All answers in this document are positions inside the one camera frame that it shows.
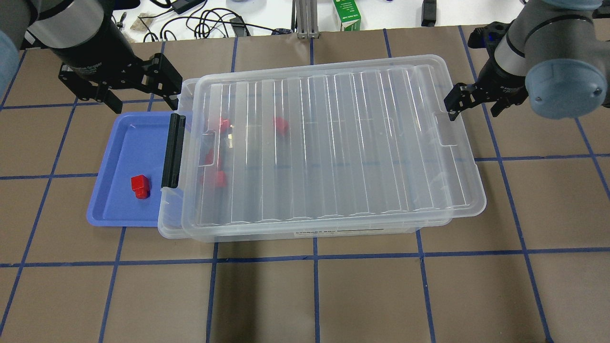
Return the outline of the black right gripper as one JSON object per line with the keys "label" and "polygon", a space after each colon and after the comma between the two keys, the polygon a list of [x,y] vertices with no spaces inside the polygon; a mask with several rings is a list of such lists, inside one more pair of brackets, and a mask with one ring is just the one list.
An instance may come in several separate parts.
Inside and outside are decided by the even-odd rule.
{"label": "black right gripper", "polygon": [[477,82],[458,82],[445,96],[445,109],[450,121],[455,121],[466,109],[493,102],[492,117],[498,117],[510,106],[519,106],[528,98],[525,77],[503,70],[495,60],[486,61],[479,72]]}

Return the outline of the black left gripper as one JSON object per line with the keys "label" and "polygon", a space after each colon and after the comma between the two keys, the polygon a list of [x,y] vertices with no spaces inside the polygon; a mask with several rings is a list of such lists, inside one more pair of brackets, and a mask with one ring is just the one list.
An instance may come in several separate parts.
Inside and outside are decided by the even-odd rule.
{"label": "black left gripper", "polygon": [[110,17],[103,17],[97,32],[87,41],[58,50],[64,67],[60,80],[82,100],[94,99],[115,114],[123,103],[112,91],[135,89],[152,93],[176,111],[183,77],[163,53],[144,60],[133,52]]}

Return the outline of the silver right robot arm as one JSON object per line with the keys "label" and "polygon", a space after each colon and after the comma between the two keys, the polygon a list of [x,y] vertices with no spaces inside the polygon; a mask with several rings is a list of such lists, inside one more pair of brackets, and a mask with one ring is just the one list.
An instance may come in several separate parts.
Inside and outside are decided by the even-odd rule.
{"label": "silver right robot arm", "polygon": [[457,83],[444,104],[451,121],[492,103],[493,117],[529,101],[546,119],[576,119],[609,106],[609,42],[594,20],[609,17],[607,0],[528,0],[512,22],[491,22],[468,38],[488,60],[473,84]]}

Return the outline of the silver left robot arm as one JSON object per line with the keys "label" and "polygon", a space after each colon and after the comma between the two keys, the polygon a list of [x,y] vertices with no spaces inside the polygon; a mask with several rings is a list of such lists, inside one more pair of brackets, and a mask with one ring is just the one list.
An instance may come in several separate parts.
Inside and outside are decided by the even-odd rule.
{"label": "silver left robot arm", "polygon": [[112,19],[112,0],[3,0],[1,88],[17,74],[19,48],[29,32],[62,62],[59,80],[82,101],[122,112],[115,90],[163,98],[176,110],[183,78],[162,54],[138,57]]}

